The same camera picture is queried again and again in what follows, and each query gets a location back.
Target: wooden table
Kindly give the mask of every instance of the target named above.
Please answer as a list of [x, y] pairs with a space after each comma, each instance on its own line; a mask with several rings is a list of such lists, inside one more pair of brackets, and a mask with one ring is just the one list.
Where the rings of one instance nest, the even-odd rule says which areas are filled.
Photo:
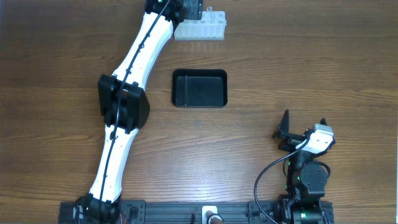
[[[226, 11], [225, 41], [163, 48], [151, 112], [124, 170], [123, 199], [253, 200], [258, 173], [286, 155], [271, 134], [285, 109], [301, 134], [325, 117], [337, 143], [325, 200], [337, 222], [396, 215], [398, 1], [205, 0]], [[121, 63], [143, 0], [5, 0], [0, 20], [0, 222], [57, 221], [86, 194], [104, 142], [97, 82]], [[222, 68], [228, 104], [171, 104], [176, 68]], [[259, 197], [284, 193], [282, 165]]]

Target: tabletop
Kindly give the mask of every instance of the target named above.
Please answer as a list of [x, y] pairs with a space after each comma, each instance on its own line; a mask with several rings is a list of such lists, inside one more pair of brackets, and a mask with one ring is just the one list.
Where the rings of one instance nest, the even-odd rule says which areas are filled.
[[[123, 199], [247, 202], [286, 153], [271, 138], [326, 118], [336, 144], [323, 198], [337, 222], [396, 216], [398, 1], [204, 0], [226, 12], [224, 41], [172, 37], [150, 73], [150, 115], [131, 147]], [[119, 66], [144, 0], [4, 0], [0, 17], [0, 222], [54, 223], [86, 194], [104, 143], [97, 82]], [[228, 104], [176, 108], [177, 68], [220, 68]], [[282, 164], [259, 184], [284, 194]]]

